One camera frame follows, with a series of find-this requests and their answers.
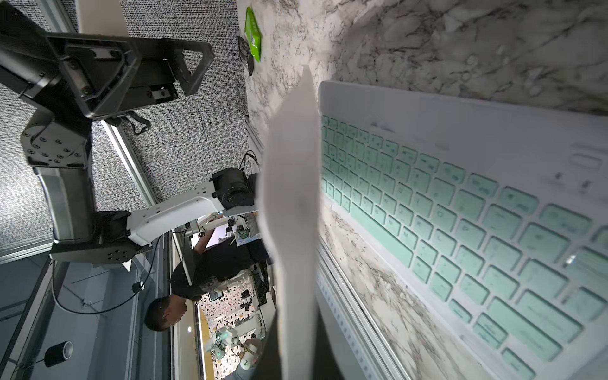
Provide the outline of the green keyboard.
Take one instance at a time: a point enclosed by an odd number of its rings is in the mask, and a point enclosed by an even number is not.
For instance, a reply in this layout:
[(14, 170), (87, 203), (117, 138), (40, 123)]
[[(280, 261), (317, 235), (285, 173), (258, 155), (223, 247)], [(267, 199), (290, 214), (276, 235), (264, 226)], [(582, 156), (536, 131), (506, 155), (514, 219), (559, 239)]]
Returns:
[(607, 377), (607, 118), (319, 87), (322, 191), (499, 379)]

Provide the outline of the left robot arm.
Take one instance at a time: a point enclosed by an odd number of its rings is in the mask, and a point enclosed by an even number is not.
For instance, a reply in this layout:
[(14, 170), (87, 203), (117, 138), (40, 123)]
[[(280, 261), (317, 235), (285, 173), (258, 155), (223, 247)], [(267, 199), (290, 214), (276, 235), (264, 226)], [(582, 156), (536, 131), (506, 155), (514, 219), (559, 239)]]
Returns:
[(255, 210), (256, 177), (230, 167), (207, 183), (137, 212), (98, 210), (92, 124), (141, 124), (138, 110), (198, 92), (215, 54), (206, 42), (50, 33), (1, 4), (1, 82), (35, 113), (21, 145), (52, 218), (55, 261), (119, 264), (205, 215)]

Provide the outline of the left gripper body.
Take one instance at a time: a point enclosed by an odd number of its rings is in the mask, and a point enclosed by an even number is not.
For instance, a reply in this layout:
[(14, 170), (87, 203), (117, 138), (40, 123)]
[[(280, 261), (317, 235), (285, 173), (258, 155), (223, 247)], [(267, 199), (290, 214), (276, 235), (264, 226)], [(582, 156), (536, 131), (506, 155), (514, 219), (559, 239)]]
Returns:
[(177, 99), (166, 42), (48, 33), (45, 39), (85, 117), (104, 120)]

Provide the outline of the yellow keyboard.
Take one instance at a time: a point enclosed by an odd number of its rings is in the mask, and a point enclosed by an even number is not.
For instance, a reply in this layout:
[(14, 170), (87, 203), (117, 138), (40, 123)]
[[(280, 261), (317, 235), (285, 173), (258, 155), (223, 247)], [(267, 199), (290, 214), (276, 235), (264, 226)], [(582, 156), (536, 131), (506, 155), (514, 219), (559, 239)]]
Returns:
[(277, 273), (282, 377), (311, 379), (320, 211), (321, 126), (308, 66), (269, 121), (257, 202)]

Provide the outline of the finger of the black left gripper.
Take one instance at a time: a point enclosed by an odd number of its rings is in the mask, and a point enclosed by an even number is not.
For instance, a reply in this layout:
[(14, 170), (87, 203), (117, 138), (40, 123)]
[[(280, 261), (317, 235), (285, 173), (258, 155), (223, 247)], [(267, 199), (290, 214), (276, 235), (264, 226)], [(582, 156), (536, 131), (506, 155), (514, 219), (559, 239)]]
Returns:
[(197, 93), (215, 59), (212, 46), (207, 42), (164, 39), (163, 49), (184, 95)]

